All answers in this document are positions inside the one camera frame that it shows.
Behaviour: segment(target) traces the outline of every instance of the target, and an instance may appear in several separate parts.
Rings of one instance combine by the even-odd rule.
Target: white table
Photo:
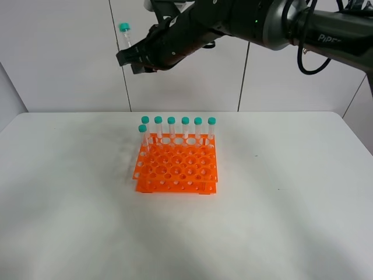
[[[142,115],[0,133],[0,279],[373,279],[373,157],[338,115],[162,113],[217,118],[216,195],[134,192]]]

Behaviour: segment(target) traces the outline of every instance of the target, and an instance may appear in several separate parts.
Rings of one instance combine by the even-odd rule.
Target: test tube
[[[168,122],[168,127],[170,129],[170,138],[174,139],[176,137],[176,134],[175,134],[175,118],[174,117],[169,117],[167,119],[167,122]]]
[[[195,118],[194,119],[195,124],[195,138],[196,138],[196,146],[200,145],[200,127],[202,125],[202,119],[201,118]]]
[[[162,117],[158,116],[154,118],[154,122],[156,123],[156,130],[157,130],[157,138],[158,138],[158,145],[162,143]]]
[[[184,117],[181,119],[181,123],[182,123],[182,137],[184,139],[188,139],[188,134],[189,134],[189,118],[188,117]]]
[[[144,146],[147,151],[149,151],[149,144],[146,138],[146,125],[144,124],[139,125],[139,132],[140,132],[140,137],[141,137],[141,145]]]
[[[207,135],[208,140],[214,139],[214,131],[215,131],[215,123],[216,119],[215,118],[209,118],[209,134]]]
[[[146,138],[150,138],[149,117],[147,115],[144,115],[141,118],[141,122],[146,126]]]

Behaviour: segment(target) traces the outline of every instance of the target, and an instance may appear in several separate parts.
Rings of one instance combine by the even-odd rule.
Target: green tube cap
[[[144,125],[144,124],[139,125],[139,131],[140,132],[145,132],[146,131],[146,125]]]
[[[162,123],[162,117],[160,117],[160,116],[155,117],[155,118],[154,118],[154,122],[155,122],[156,124],[161,124],[161,123]]]
[[[131,27],[128,22],[122,22],[119,24],[119,31],[120,32],[126,32],[128,30],[131,30]]]
[[[174,117],[169,117],[167,119],[167,122],[168,122],[168,124],[175,124],[175,118]]]
[[[144,115],[142,118],[141,118],[141,122],[143,124],[148,124],[149,123],[149,117],[147,115]]]
[[[201,118],[195,118],[194,119],[194,124],[202,124],[202,119]]]
[[[215,118],[209,118],[208,123],[211,124],[211,125],[214,125],[216,123],[216,119]]]
[[[181,123],[182,124],[189,124],[189,118],[188,117],[184,117],[181,119]]]

